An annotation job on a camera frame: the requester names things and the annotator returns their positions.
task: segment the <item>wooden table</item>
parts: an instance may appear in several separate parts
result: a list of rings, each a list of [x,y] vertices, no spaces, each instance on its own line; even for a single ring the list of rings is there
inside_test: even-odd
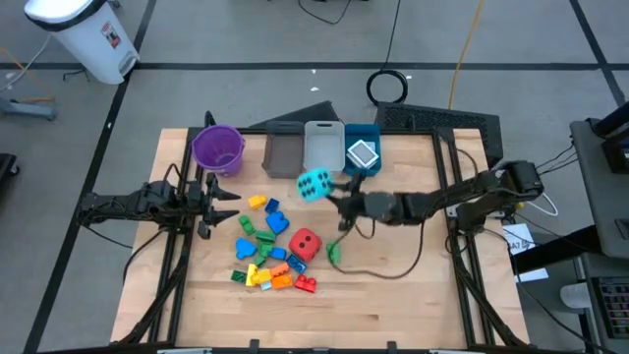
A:
[[[168,164],[181,163],[187,130],[166,129],[161,133],[151,181],[162,178]],[[481,138],[476,130],[455,130],[458,148],[467,151],[486,169]],[[327,201],[306,204],[298,196],[295,181],[269,179],[261,168],[266,137],[245,135],[244,167],[233,178],[220,178],[220,186],[237,193],[240,201],[218,202],[217,208],[237,208],[248,215],[257,229],[267,229],[263,210],[249,210],[247,198],[264,194],[280,202],[290,219],[290,228],[278,236],[286,247],[292,234],[308,227],[323,243],[338,235],[339,216]],[[364,183],[365,191],[421,191],[439,189],[430,136],[383,136],[383,166]],[[452,183],[447,146],[444,160]],[[460,154],[464,178],[473,175],[469,159]],[[191,168],[191,178],[195,166]],[[176,184],[176,176],[171,175]],[[359,222],[369,232],[371,223]],[[502,233],[498,221],[487,229]],[[135,248],[156,230],[142,223]],[[341,265],[368,268],[386,274],[404,271],[418,252],[419,227],[376,226],[375,237],[365,240],[353,231],[342,244]],[[210,240],[195,235],[182,314],[178,346],[248,347],[252,338],[262,347],[384,348],[397,341],[400,348],[465,348],[465,336],[449,254],[443,248],[445,217],[438,212],[426,224],[424,251],[418,266],[400,280],[368,275],[344,275],[333,269],[320,252],[309,264],[307,276],[318,281],[316,294],[298,289],[261,291],[230,280],[233,269],[247,270],[251,259],[239,262],[234,243],[244,237],[237,217],[224,221]],[[477,237],[486,294],[504,321],[521,339],[528,341],[522,309],[503,240],[494,235]],[[120,339],[143,315],[152,301],[164,254],[163,236],[142,252],[129,269],[112,340]],[[272,266],[274,260],[267,261]],[[478,342],[483,342],[478,307],[471,299]],[[165,338],[170,304],[162,317],[160,338]]]

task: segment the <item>clear plastic container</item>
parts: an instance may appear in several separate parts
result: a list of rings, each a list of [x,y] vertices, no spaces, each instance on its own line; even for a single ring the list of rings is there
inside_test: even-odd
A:
[[[341,122],[312,121],[305,126],[307,170],[325,168],[341,172],[345,167],[345,125]]]
[[[304,164],[304,123],[266,123],[266,147],[262,168],[270,178],[297,178]]]

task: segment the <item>purple cup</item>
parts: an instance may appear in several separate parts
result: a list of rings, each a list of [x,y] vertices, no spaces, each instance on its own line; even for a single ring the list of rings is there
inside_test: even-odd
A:
[[[218,175],[229,177],[243,167],[245,139],[231,126],[207,127],[193,140],[193,157],[197,164]]]

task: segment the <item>black keyboard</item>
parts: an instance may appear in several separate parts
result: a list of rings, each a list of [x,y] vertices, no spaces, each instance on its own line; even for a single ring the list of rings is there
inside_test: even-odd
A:
[[[592,281],[607,335],[615,339],[628,339],[629,277],[600,277],[593,278]]]

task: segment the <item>concrete floor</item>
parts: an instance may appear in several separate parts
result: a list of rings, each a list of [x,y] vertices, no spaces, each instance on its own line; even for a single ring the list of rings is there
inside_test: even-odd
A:
[[[136,189],[148,178],[159,131],[199,126],[206,109],[219,123],[245,127],[329,99],[346,122],[373,121],[375,109],[365,95],[365,82],[373,70],[349,62],[384,59],[395,12],[393,1],[355,1],[336,27],[304,14],[296,0],[121,2],[118,17],[129,37],[140,33],[144,63],[226,65],[209,65],[199,71],[136,70],[113,126],[96,192]],[[344,6],[341,0],[305,3],[330,19]],[[629,25],[624,16],[629,3],[580,0],[579,4],[607,62],[629,63],[629,37],[625,35]],[[153,5],[142,36],[141,20]],[[46,33],[25,18],[23,6],[24,1],[0,0],[0,33],[11,34],[4,35],[0,45],[28,61]],[[475,7],[474,1],[404,0],[390,61],[456,62]],[[469,63],[503,64],[597,64],[599,60],[567,0],[487,0],[466,58]],[[62,82],[67,71],[53,70],[54,66],[46,63],[70,63],[71,68],[76,60],[55,40],[38,62],[43,69],[32,72],[56,95],[58,120],[0,119],[0,151],[18,155],[23,169],[2,192],[0,202],[3,353],[24,349],[117,90],[94,79],[87,82],[84,76]],[[292,70],[281,70],[281,66],[270,70],[263,65],[257,65],[259,70],[220,70],[233,68],[233,63],[269,62],[303,64],[293,65],[298,69]],[[346,64],[313,73],[312,67],[320,67],[317,62]],[[0,69],[13,69],[2,63],[9,63],[4,56]],[[556,71],[547,66],[520,68],[524,70],[505,70],[507,66],[464,70],[454,103],[455,109],[500,116],[506,158],[535,162],[550,158],[570,144],[571,121],[601,117],[616,107],[601,69],[587,65],[573,70],[557,66]],[[446,107],[452,71],[420,69],[402,70],[412,76],[407,103]],[[0,71],[2,82],[10,72],[15,70]],[[612,74],[619,87],[629,91],[629,72]],[[382,78],[374,90],[387,99],[394,98],[399,88]],[[23,79],[0,94],[22,98],[46,92]],[[549,174],[544,183],[561,216],[548,218],[525,210],[527,216],[559,233],[592,222],[578,166]],[[97,229],[131,244],[136,225],[109,222]],[[122,267],[129,254],[80,232],[40,350],[108,342],[121,292]],[[556,298],[557,294],[546,297]],[[583,348],[534,304],[524,298],[523,304],[534,343],[550,349]],[[576,316],[560,308],[553,310],[578,329]]]

